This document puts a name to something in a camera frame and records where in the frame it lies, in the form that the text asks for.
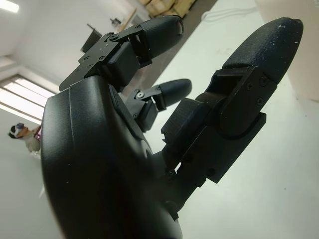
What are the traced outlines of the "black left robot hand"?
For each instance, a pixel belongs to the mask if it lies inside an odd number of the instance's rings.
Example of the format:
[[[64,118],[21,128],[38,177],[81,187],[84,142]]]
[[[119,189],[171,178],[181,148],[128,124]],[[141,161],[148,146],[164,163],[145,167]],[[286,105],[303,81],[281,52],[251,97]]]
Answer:
[[[189,79],[120,92],[177,44],[177,15],[101,37],[50,97],[41,166],[67,239],[180,239],[178,212],[206,180],[220,181],[266,123],[261,112],[303,34],[281,17],[254,31],[189,99]]]

